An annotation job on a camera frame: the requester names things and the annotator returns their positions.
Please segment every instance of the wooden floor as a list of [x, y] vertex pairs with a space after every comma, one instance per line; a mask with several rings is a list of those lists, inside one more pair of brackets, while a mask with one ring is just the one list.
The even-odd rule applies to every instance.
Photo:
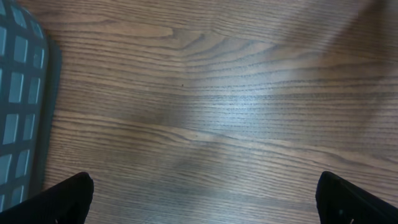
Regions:
[[398, 1], [22, 0], [63, 68], [45, 187], [87, 223], [319, 223], [331, 170], [398, 206]]

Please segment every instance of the wood grain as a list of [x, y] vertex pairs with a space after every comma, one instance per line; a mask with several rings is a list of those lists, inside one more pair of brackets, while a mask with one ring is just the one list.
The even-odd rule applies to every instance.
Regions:
[[398, 205], [396, 161], [360, 152], [63, 111], [51, 149], [48, 187], [94, 179], [88, 223], [316, 223], [323, 170]]
[[318, 223], [324, 170], [398, 205], [396, 1], [23, 0], [63, 50], [50, 187], [88, 223]]

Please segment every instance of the square pattern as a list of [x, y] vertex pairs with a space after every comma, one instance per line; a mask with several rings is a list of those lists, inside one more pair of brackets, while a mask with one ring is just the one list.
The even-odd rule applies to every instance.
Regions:
[[15, 38], [14, 60], [25, 63], [27, 55], [27, 39], [17, 36]]
[[33, 67], [43, 68], [44, 49], [41, 47], [35, 47], [35, 53], [33, 56]]
[[17, 169], [15, 171], [15, 178], [22, 177], [26, 175], [27, 164], [29, 162], [30, 150], [24, 150], [19, 154]]
[[2, 144], [12, 144], [15, 142], [18, 129], [18, 120], [18, 114], [7, 115]]
[[0, 55], [4, 55], [4, 51], [6, 50], [6, 37], [6, 28], [0, 27]]
[[36, 104], [39, 98], [40, 78], [32, 78], [30, 80], [29, 96], [27, 99], [28, 104]]
[[4, 205], [4, 195], [0, 195], [0, 212], [2, 212], [3, 205]]
[[4, 8], [4, 4], [0, 1], [0, 15], [6, 15], [6, 9]]
[[25, 127], [24, 127], [24, 140], [32, 139], [34, 124], [35, 124], [35, 115], [34, 114], [26, 115]]
[[11, 6], [11, 10], [12, 10], [12, 15], [14, 15], [15, 22], [21, 27], [26, 29], [26, 22], [23, 13], [13, 6]]
[[26, 197], [47, 49], [41, 26], [15, 2], [0, 0], [0, 21], [1, 212]]
[[0, 157], [0, 185], [7, 183], [12, 155]]
[[22, 96], [22, 89], [24, 87], [24, 75], [13, 72], [11, 74], [10, 94], [8, 101], [10, 103], [20, 103]]
[[35, 36], [43, 39], [43, 32], [40, 26], [34, 21], [30, 21], [30, 24], [32, 25], [33, 33], [35, 34]]
[[11, 206], [15, 206], [22, 202], [24, 196], [24, 186], [17, 187], [12, 191]]

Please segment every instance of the brown wooden surface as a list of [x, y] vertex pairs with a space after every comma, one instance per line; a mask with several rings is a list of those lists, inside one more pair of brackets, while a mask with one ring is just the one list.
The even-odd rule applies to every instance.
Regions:
[[23, 0], [63, 50], [45, 187], [87, 223], [318, 223], [324, 170], [398, 205], [397, 1]]

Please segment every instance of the hardwood floor plank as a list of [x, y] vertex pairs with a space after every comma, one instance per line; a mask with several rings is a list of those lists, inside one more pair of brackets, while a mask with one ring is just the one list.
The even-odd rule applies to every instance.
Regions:
[[47, 187], [94, 179], [88, 223], [317, 222], [324, 170], [398, 204], [397, 162], [360, 152], [64, 111], [50, 147]]
[[143, 24], [121, 34], [123, 22], [97, 35], [107, 24], [49, 24], [58, 109], [396, 154], [394, 63]]
[[23, 1], [42, 22], [103, 16], [173, 29], [306, 47], [397, 62], [398, 2], [394, 0], [283, 1]]
[[330, 170], [398, 205], [393, 0], [22, 0], [63, 51], [45, 187], [87, 223], [318, 223]]

